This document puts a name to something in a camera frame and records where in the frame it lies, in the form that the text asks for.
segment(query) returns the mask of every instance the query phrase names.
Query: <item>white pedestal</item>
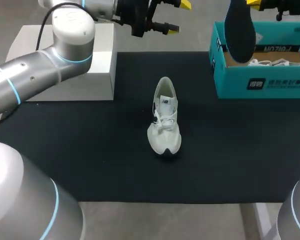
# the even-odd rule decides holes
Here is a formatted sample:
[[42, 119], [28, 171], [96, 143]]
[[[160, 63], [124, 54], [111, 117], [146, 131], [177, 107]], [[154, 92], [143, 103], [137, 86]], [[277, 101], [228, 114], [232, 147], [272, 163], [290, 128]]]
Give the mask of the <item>white pedestal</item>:
[[[40, 25], [25, 25], [16, 36], [6, 61], [35, 51]], [[44, 27], [40, 49], [53, 44], [51, 25]], [[114, 99], [117, 40], [113, 23], [97, 23], [92, 64], [88, 73], [68, 79], [28, 101], [106, 101]]]

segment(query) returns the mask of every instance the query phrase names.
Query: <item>logo on shoe box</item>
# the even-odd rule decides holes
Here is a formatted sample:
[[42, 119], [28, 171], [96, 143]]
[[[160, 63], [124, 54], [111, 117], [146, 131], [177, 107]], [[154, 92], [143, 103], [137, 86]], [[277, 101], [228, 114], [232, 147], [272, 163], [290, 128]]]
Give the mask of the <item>logo on shoe box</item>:
[[212, 55], [212, 61], [211, 61], [211, 68], [212, 68], [212, 73], [215, 73], [215, 68], [216, 68], [216, 60], [215, 60], [215, 56]]
[[262, 90], [264, 88], [265, 78], [250, 78], [247, 90]]
[[219, 52], [221, 48], [221, 41], [219, 38], [216, 39], [216, 47], [218, 48], [218, 52]]

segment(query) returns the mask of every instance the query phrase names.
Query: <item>shoe sole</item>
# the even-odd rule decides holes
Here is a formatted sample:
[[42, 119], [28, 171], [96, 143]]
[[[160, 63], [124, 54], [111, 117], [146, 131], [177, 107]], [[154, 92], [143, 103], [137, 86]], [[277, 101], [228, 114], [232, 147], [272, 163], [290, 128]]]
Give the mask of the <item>shoe sole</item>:
[[154, 146], [151, 144], [151, 141], [150, 141], [150, 128], [151, 128], [151, 126], [148, 128], [148, 130], [147, 130], [147, 136], [148, 136], [148, 141], [149, 141], [149, 143], [150, 143], [150, 146], [151, 146], [151, 148], [153, 149], [153, 151], [157, 154], [157, 155], [159, 155], [160, 157], [164, 157], [164, 158], [171, 158], [171, 157], [175, 157], [177, 154], [178, 154], [178, 152], [179, 152], [179, 150], [180, 150], [180, 147], [181, 147], [181, 141], [182, 141], [182, 138], [181, 138], [181, 134], [179, 133], [179, 139], [178, 139], [178, 143], [177, 143], [177, 151], [175, 152], [175, 153], [172, 153], [170, 150], [169, 150], [169, 148], [166, 148], [165, 149], [165, 151], [163, 152], [163, 153], [159, 153], [159, 152], [157, 152], [157, 150], [154, 148]]

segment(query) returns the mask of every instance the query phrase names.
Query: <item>white sneaker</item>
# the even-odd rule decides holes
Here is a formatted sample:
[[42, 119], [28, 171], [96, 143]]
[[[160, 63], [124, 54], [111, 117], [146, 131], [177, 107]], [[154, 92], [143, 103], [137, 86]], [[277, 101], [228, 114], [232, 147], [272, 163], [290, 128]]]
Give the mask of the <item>white sneaker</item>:
[[181, 135], [177, 123], [178, 100], [172, 81], [160, 79], [153, 99], [154, 122], [147, 131], [152, 149], [159, 155], [175, 155], [181, 146]]

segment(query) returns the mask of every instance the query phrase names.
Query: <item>robotic arm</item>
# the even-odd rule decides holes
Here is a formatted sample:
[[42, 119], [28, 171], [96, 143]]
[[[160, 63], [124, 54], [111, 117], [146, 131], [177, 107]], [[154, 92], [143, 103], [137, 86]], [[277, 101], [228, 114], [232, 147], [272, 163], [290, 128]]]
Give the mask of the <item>robotic arm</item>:
[[[131, 26], [132, 35], [142, 37], [153, 30], [165, 35], [179, 27], [152, 22], [161, 2], [191, 9], [188, 0], [39, 0], [45, 8], [77, 3], [96, 19]], [[54, 44], [0, 65], [0, 114], [67, 79], [86, 73], [92, 62], [95, 23], [84, 10], [63, 6], [52, 13]]]

